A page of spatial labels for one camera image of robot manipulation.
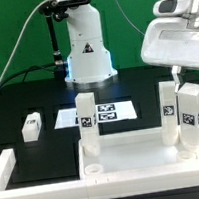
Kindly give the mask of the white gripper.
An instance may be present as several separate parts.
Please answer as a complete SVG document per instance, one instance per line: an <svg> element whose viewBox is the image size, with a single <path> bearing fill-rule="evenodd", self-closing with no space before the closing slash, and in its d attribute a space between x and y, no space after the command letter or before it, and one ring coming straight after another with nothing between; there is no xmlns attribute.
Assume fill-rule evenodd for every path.
<svg viewBox="0 0 199 199"><path fill-rule="evenodd" d="M146 29L141 47L144 63L172 66L175 92L183 83L181 67L199 70L199 29L187 25L188 21L180 17L156 18Z"/></svg>

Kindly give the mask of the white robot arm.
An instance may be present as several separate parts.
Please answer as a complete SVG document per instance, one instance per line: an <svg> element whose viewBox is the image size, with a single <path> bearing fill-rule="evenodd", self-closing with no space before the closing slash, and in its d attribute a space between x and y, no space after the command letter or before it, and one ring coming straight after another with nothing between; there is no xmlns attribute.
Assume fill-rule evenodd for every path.
<svg viewBox="0 0 199 199"><path fill-rule="evenodd" d="M101 17L90 0L50 0L54 18L67 21L71 53L67 58L70 84L87 86L116 74L105 49ZM185 88L180 72L199 70L199 0L159 0L156 18L146 29L141 46L144 63L172 68L177 91Z"/></svg>

